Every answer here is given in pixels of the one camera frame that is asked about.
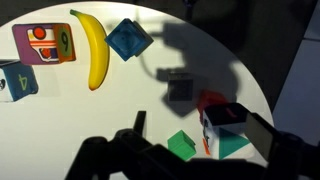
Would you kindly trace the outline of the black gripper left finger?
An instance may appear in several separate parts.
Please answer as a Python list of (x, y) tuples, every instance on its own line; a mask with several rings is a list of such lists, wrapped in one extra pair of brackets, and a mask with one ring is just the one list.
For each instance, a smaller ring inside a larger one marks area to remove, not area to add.
[(146, 111), (138, 111), (135, 118), (134, 126), (133, 126), (133, 130), (141, 137), (144, 136), (144, 125), (146, 121), (146, 114), (147, 114)]

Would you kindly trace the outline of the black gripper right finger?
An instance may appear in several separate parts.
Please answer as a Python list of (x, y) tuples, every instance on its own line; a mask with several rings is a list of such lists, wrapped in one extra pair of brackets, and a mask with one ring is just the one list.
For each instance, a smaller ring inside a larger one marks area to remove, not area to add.
[(257, 113), (248, 113), (246, 117), (245, 135), (260, 155), (268, 160), (273, 148), (276, 130)]

